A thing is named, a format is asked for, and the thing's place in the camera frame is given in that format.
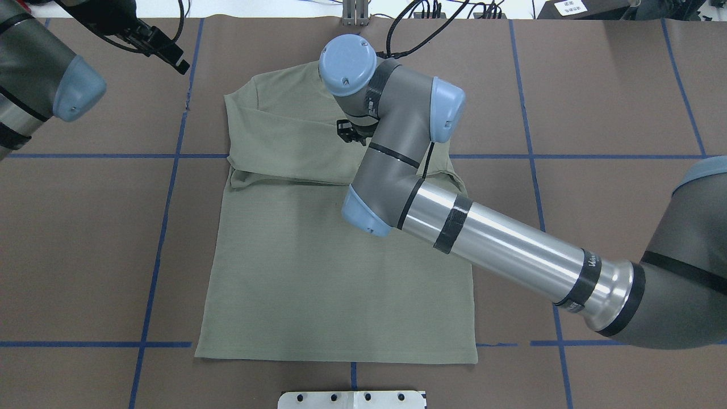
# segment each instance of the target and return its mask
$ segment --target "silver aluminum tube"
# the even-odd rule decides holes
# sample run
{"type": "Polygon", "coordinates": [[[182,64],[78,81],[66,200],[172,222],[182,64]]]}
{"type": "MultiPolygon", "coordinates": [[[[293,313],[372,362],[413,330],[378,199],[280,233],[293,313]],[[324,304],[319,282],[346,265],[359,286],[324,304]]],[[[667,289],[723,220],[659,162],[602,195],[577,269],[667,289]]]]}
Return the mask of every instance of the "silver aluminum tube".
{"type": "MultiPolygon", "coordinates": [[[[457,195],[424,182],[407,212],[402,230],[436,243],[457,195]]],[[[481,204],[472,203],[451,253],[560,303],[578,281],[584,250],[481,204]]],[[[618,316],[628,297],[632,266],[601,260],[601,272],[582,310],[587,324],[601,330],[618,316]]]]}
{"type": "Polygon", "coordinates": [[[25,112],[4,95],[0,95],[0,123],[21,135],[31,136],[40,128],[43,121],[25,112]]]}

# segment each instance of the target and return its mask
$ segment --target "white label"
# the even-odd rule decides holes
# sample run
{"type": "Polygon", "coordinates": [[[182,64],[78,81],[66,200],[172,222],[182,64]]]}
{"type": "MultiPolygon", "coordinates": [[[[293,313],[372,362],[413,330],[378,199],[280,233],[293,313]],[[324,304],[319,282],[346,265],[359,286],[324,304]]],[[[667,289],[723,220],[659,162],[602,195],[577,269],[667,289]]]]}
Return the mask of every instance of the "white label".
{"type": "Polygon", "coordinates": [[[563,15],[576,15],[578,13],[587,12],[588,9],[581,0],[565,0],[555,3],[555,8],[563,15]]]}

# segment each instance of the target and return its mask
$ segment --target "wire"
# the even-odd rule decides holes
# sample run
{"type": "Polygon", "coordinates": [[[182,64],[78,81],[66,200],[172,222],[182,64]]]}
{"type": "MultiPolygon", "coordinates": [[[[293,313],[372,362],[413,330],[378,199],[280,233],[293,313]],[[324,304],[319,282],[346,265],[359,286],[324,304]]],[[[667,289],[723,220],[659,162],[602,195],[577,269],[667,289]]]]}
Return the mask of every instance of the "wire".
{"type": "Polygon", "coordinates": [[[470,12],[467,14],[467,18],[472,17],[472,13],[475,11],[475,7],[482,6],[482,15],[485,15],[485,12],[487,11],[487,4],[484,4],[482,1],[479,3],[475,3],[474,6],[470,9],[470,12]]]}
{"type": "Polygon", "coordinates": [[[444,22],[444,24],[442,24],[433,33],[431,33],[426,39],[424,39],[424,41],[417,44],[414,48],[410,49],[409,51],[397,52],[395,54],[392,54],[391,53],[391,37],[394,34],[394,29],[399,24],[401,19],[403,19],[403,16],[406,15],[406,13],[409,12],[411,9],[416,7],[418,5],[418,3],[419,3],[418,1],[413,1],[412,3],[410,3],[408,6],[406,6],[406,8],[404,10],[402,10],[402,12],[399,14],[399,16],[397,16],[394,19],[394,21],[391,23],[391,26],[389,27],[389,32],[387,33],[387,36],[386,36],[386,54],[385,54],[386,58],[406,57],[407,55],[410,55],[411,53],[413,53],[413,52],[417,51],[418,49],[422,48],[423,46],[425,46],[429,41],[431,41],[435,36],[437,36],[437,34],[441,33],[442,30],[444,30],[449,25],[449,23],[451,23],[454,20],[454,18],[460,14],[460,12],[462,12],[462,10],[470,3],[470,0],[465,0],[464,2],[462,2],[462,5],[459,6],[457,11],[455,11],[454,14],[450,18],[448,18],[447,21],[444,22]]]}
{"type": "Polygon", "coordinates": [[[441,3],[439,0],[433,0],[432,1],[432,14],[428,16],[429,18],[439,18],[439,15],[441,14],[441,3]]]}
{"type": "MultiPolygon", "coordinates": [[[[428,18],[429,12],[430,12],[429,0],[419,0],[417,2],[417,6],[419,6],[420,4],[422,5],[422,18],[428,18]]],[[[411,9],[411,12],[409,13],[409,16],[407,18],[411,18],[411,16],[414,15],[414,11],[416,11],[417,6],[414,6],[414,8],[411,9]]]]}
{"type": "MultiPolygon", "coordinates": [[[[177,40],[182,35],[182,30],[184,29],[184,19],[185,19],[184,3],[182,2],[182,0],[177,0],[177,2],[180,5],[180,23],[177,26],[177,32],[174,35],[174,38],[172,39],[172,41],[170,43],[165,44],[164,46],[159,47],[159,48],[142,50],[142,49],[135,49],[135,48],[131,48],[131,47],[126,47],[126,46],[124,46],[122,44],[117,43],[116,41],[113,41],[113,40],[109,39],[107,36],[104,36],[103,34],[97,32],[95,29],[91,28],[88,25],[86,25],[86,28],[88,28],[93,34],[96,34],[96,36],[98,38],[100,38],[103,41],[106,41],[107,43],[109,43],[109,44],[111,44],[111,45],[113,45],[113,46],[115,46],[117,48],[120,48],[120,49],[122,49],[124,51],[133,52],[135,54],[155,54],[155,53],[160,52],[163,49],[165,49],[165,48],[167,48],[167,47],[169,47],[169,46],[171,46],[173,44],[176,44],[177,43],[177,40]]],[[[191,7],[191,0],[188,0],[188,4],[191,7]]]]}
{"type": "Polygon", "coordinates": [[[500,4],[504,3],[505,0],[501,0],[500,3],[495,3],[494,0],[490,5],[487,7],[485,12],[480,16],[480,18],[484,19],[500,19],[502,18],[502,8],[500,7],[500,4]]]}

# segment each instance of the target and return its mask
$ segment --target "gray robot arm segment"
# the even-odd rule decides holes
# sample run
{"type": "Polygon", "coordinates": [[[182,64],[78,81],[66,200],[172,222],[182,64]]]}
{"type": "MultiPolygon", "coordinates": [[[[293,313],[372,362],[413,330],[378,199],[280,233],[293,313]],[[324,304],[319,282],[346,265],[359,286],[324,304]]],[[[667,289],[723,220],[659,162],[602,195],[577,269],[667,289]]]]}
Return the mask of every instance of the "gray robot arm segment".
{"type": "Polygon", "coordinates": [[[446,140],[435,138],[435,127],[451,132],[463,98],[439,95],[437,79],[373,54],[353,35],[321,54],[321,77],[349,120],[379,120],[344,203],[346,220],[379,236],[392,227],[413,234],[626,344],[678,349],[727,338],[727,156],[703,161],[712,172],[695,171],[677,189],[641,263],[608,261],[419,179],[430,141],[446,140]],[[438,100],[454,109],[435,121],[438,100]]]}
{"type": "Polygon", "coordinates": [[[14,0],[0,0],[0,159],[51,116],[73,121],[106,83],[14,0]]]}

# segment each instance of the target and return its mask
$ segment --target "black tape band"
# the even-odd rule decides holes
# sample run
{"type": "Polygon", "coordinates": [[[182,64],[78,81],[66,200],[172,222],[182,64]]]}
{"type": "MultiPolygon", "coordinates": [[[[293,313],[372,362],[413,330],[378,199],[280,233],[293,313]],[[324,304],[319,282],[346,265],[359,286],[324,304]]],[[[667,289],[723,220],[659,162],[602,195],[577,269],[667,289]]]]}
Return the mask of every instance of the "black tape band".
{"type": "Polygon", "coordinates": [[[593,294],[599,278],[601,278],[601,258],[583,249],[583,267],[581,267],[581,272],[578,274],[578,279],[568,295],[556,306],[572,313],[581,311],[585,307],[588,298],[593,294]]]}
{"type": "Polygon", "coordinates": [[[411,165],[411,166],[419,169],[419,162],[413,160],[412,158],[410,158],[408,156],[404,156],[404,155],[398,153],[397,151],[392,151],[391,149],[387,148],[386,146],[381,146],[378,143],[371,142],[369,144],[369,148],[374,149],[375,151],[379,151],[382,154],[387,154],[394,159],[398,159],[408,165],[411,165]]]}
{"type": "Polygon", "coordinates": [[[462,231],[462,226],[465,224],[465,220],[467,220],[467,214],[470,212],[471,207],[471,199],[459,194],[457,195],[457,198],[454,200],[454,206],[452,206],[449,215],[447,215],[447,220],[444,222],[444,227],[442,227],[442,231],[434,243],[435,249],[444,254],[449,254],[459,233],[462,231]]]}
{"type": "Polygon", "coordinates": [[[424,179],[420,178],[414,184],[414,188],[411,190],[409,198],[406,200],[406,204],[404,205],[404,210],[401,211],[401,216],[399,216],[399,223],[396,224],[397,229],[401,230],[401,227],[404,225],[406,215],[409,214],[409,208],[411,207],[414,198],[417,197],[417,192],[419,191],[419,188],[422,187],[422,183],[424,183],[424,179]]]}
{"type": "Polygon", "coordinates": [[[7,31],[8,28],[11,28],[12,26],[20,23],[21,21],[30,20],[32,18],[33,16],[29,15],[28,13],[14,15],[11,18],[0,23],[0,34],[3,34],[5,31],[7,31]]]}
{"type": "Polygon", "coordinates": [[[652,266],[672,272],[679,277],[686,278],[689,281],[717,291],[722,295],[727,295],[727,279],[717,274],[710,273],[699,267],[684,263],[666,255],[647,251],[641,258],[642,263],[649,263],[652,266]]]}
{"type": "Polygon", "coordinates": [[[45,121],[48,120],[48,118],[46,116],[40,114],[35,109],[32,109],[31,107],[29,107],[26,104],[24,104],[23,101],[17,99],[15,97],[15,95],[13,95],[10,91],[6,90],[1,85],[0,85],[0,94],[2,94],[5,98],[7,98],[8,100],[10,100],[10,102],[12,102],[15,105],[17,105],[18,108],[24,110],[25,112],[29,113],[32,116],[35,116],[35,118],[38,119],[39,121],[45,122],[45,121]]]}
{"type": "Polygon", "coordinates": [[[376,119],[379,118],[381,94],[384,92],[384,87],[386,87],[386,82],[389,80],[391,73],[400,65],[393,58],[389,58],[383,63],[380,63],[376,71],[374,71],[374,75],[371,77],[371,81],[369,81],[369,88],[366,90],[366,96],[364,97],[366,109],[369,110],[370,116],[376,119]]]}
{"type": "Polygon", "coordinates": [[[22,148],[30,139],[31,137],[21,135],[0,122],[0,146],[16,151],[22,148]]]}
{"type": "Polygon", "coordinates": [[[605,337],[611,337],[620,333],[621,330],[626,328],[626,325],[631,322],[631,319],[636,314],[639,304],[641,304],[641,298],[643,297],[643,289],[646,285],[646,274],[643,272],[643,268],[638,264],[631,263],[634,271],[634,280],[631,283],[631,290],[629,291],[626,304],[621,308],[619,315],[608,327],[600,331],[596,331],[605,337]]]}

